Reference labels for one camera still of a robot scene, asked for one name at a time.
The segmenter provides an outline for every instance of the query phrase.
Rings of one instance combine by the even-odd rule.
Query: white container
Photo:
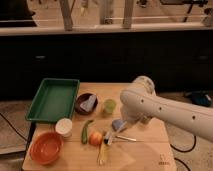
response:
[[[72,121],[68,118],[60,119],[56,123],[55,131],[64,138],[69,137],[72,134]]]

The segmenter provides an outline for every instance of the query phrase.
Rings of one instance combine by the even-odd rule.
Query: cabinet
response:
[[[0,37],[0,98],[33,98],[45,77],[81,82],[153,79],[157,91],[213,87],[213,31]]]

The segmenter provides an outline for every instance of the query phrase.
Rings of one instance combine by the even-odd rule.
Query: wire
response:
[[[189,166],[185,162],[183,162],[182,160],[180,160],[176,157],[174,159],[177,160],[178,162],[180,162],[181,164],[183,164],[188,171],[191,171],[191,169],[189,168]]]
[[[0,113],[0,115],[8,123],[8,125],[16,132],[16,134],[18,134],[23,140],[28,142],[28,140],[17,131],[17,129],[10,123],[10,121],[2,113]]]
[[[196,146],[196,143],[197,143],[197,137],[194,135],[194,143],[193,143],[193,146],[192,146],[190,149],[188,149],[188,150],[181,150],[181,149],[178,149],[178,148],[176,148],[175,146],[173,146],[172,144],[170,144],[170,146],[171,146],[174,150],[176,150],[176,151],[178,151],[178,152],[181,152],[181,153],[188,153],[188,152],[191,152],[192,150],[194,150],[194,148],[195,148],[195,146]]]

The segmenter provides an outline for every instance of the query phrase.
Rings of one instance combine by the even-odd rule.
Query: green plastic tray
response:
[[[43,79],[26,119],[56,123],[61,118],[72,118],[79,83],[76,79]]]

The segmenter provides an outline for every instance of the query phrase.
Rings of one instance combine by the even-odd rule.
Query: green pepper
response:
[[[86,144],[87,141],[88,141],[88,138],[87,138],[87,128],[88,128],[88,125],[90,123],[92,123],[92,122],[93,122],[93,120],[88,120],[84,124],[84,127],[83,127],[82,132],[81,132],[81,142],[82,142],[82,144]]]

